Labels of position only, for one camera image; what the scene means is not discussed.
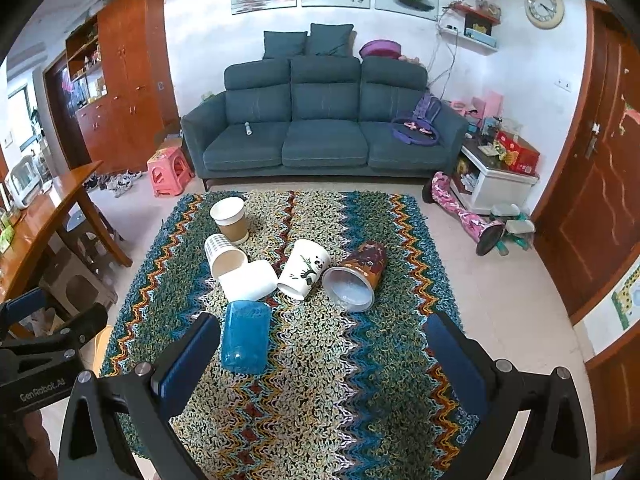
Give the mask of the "blue translucent plastic cup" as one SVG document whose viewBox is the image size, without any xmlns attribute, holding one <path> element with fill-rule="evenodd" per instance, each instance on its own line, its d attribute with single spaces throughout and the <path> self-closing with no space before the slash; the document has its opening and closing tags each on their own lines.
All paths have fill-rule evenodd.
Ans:
<svg viewBox="0 0 640 480">
<path fill-rule="evenodd" d="M 270 322 L 271 309 L 263 302 L 230 302 L 222 330 L 221 366 L 235 374 L 262 374 L 267 366 Z"/>
</svg>

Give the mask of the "white cup with grid print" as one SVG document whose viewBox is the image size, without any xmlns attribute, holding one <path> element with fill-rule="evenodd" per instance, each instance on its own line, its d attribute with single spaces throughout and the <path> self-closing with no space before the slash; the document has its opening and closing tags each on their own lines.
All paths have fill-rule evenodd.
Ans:
<svg viewBox="0 0 640 480">
<path fill-rule="evenodd" d="M 248 263 L 247 255 L 235 247 L 224 234 L 213 234 L 204 244 L 210 274 L 215 281 Z"/>
</svg>

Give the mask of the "plain white paper cup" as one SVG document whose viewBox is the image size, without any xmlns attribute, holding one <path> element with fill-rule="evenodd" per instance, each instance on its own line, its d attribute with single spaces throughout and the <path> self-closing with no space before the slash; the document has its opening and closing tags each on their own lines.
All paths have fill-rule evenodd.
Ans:
<svg viewBox="0 0 640 480">
<path fill-rule="evenodd" d="M 219 283 L 228 302 L 257 301 L 277 288 L 278 277 L 267 260 L 256 260 L 222 274 Z"/>
</svg>

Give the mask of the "brown kraft paper cup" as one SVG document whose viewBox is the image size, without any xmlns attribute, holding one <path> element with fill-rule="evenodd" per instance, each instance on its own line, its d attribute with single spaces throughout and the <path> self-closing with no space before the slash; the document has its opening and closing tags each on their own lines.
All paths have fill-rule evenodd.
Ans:
<svg viewBox="0 0 640 480">
<path fill-rule="evenodd" d="M 227 197 L 218 200 L 210 208 L 210 215 L 221 234 L 232 244 L 242 244 L 248 239 L 248 220 L 245 202 L 241 197 Z"/>
</svg>

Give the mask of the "white panda print cup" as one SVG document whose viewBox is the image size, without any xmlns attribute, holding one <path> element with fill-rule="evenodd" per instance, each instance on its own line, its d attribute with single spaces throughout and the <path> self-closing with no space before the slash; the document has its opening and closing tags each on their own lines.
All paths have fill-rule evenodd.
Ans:
<svg viewBox="0 0 640 480">
<path fill-rule="evenodd" d="M 331 257 L 321 245 L 312 240 L 296 240 L 277 289 L 291 299 L 303 301 L 330 263 Z"/>
</svg>

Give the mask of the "brown clear plastic cup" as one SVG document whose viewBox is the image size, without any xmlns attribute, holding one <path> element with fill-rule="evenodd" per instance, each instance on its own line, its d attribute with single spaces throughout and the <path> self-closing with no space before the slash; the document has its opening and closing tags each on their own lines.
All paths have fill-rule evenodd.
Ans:
<svg viewBox="0 0 640 480">
<path fill-rule="evenodd" d="M 322 274 L 322 288 L 345 311 L 370 309 L 386 268 L 387 252 L 379 242 L 364 242 L 337 266 Z"/>
</svg>

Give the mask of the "brown wooden door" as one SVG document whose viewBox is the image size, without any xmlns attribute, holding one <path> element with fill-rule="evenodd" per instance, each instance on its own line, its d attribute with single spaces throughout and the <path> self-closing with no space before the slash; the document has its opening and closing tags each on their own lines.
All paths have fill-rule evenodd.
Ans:
<svg viewBox="0 0 640 480">
<path fill-rule="evenodd" d="M 639 255 L 639 50 L 589 0 L 570 132 L 535 211 L 535 247 L 577 323 Z"/>
</svg>

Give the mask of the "red gift box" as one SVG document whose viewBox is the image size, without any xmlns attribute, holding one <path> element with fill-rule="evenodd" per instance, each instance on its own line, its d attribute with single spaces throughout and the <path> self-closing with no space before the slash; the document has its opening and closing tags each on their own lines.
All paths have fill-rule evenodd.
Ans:
<svg viewBox="0 0 640 480">
<path fill-rule="evenodd" d="M 509 170 L 528 176 L 536 174 L 540 153 L 520 136 L 499 130 L 495 147 L 499 159 Z"/>
</svg>

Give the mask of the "teal three-seat sofa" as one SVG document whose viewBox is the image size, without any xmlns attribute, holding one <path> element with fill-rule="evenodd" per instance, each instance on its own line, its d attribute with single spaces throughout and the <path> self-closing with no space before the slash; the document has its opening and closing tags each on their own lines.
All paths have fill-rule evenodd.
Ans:
<svg viewBox="0 0 640 480">
<path fill-rule="evenodd" d="M 426 92 L 420 65 L 370 56 L 303 55 L 230 65 L 224 91 L 181 119 L 202 180 L 249 177 L 384 177 L 451 174 L 468 123 L 442 103 L 433 146 L 397 140 Z M 253 134 L 247 136 L 244 122 Z"/>
</svg>

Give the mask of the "teal cushion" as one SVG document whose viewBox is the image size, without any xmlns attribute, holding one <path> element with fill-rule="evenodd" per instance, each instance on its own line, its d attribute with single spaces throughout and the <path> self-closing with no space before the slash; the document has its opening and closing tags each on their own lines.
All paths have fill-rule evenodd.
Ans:
<svg viewBox="0 0 640 480">
<path fill-rule="evenodd" d="M 311 23 L 305 54 L 351 56 L 353 30 L 353 24 L 326 25 Z"/>
<path fill-rule="evenodd" d="M 270 32 L 264 31 L 264 59 L 294 58 L 304 55 L 308 32 Z"/>
</svg>

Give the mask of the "purple bag on sofa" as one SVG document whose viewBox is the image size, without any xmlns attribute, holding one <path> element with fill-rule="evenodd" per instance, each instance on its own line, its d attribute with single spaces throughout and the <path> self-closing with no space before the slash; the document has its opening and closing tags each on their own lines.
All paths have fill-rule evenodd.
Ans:
<svg viewBox="0 0 640 480">
<path fill-rule="evenodd" d="M 433 93 L 424 93 L 409 117 L 395 117 L 390 125 L 393 136 L 402 143 L 433 146 L 439 141 L 435 120 L 442 111 L 442 102 Z"/>
</svg>

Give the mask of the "right teal cushion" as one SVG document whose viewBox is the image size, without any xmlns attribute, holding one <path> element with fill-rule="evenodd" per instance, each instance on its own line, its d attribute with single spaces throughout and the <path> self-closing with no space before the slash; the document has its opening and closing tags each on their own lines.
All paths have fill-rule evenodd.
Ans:
<svg viewBox="0 0 640 480">
<path fill-rule="evenodd" d="M 351 56 L 353 30 L 353 24 L 326 25 L 311 23 L 305 54 Z"/>
</svg>

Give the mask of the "purple basin behind sofa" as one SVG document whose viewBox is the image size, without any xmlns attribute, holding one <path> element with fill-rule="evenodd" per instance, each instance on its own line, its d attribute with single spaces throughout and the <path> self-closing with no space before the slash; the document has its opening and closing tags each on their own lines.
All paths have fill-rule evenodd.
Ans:
<svg viewBox="0 0 640 480">
<path fill-rule="evenodd" d="M 380 58 L 393 58 L 397 60 L 401 57 L 401 45 L 396 41 L 388 39 L 371 40 L 360 48 L 359 56 L 360 58 L 379 56 Z"/>
</svg>

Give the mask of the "wall shelf with items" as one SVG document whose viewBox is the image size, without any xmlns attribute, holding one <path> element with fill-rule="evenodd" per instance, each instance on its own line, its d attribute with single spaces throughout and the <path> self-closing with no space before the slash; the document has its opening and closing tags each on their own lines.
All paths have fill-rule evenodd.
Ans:
<svg viewBox="0 0 640 480">
<path fill-rule="evenodd" d="M 451 0 L 442 7 L 438 32 L 464 48 L 495 53 L 501 14 L 497 0 Z"/>
</svg>

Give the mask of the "round wall clock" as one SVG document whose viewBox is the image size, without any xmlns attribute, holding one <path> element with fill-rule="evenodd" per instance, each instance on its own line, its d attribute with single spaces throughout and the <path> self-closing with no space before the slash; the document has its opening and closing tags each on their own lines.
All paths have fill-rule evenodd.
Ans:
<svg viewBox="0 0 640 480">
<path fill-rule="evenodd" d="M 564 18 L 563 0 L 525 0 L 525 14 L 539 29 L 554 29 Z"/>
</svg>

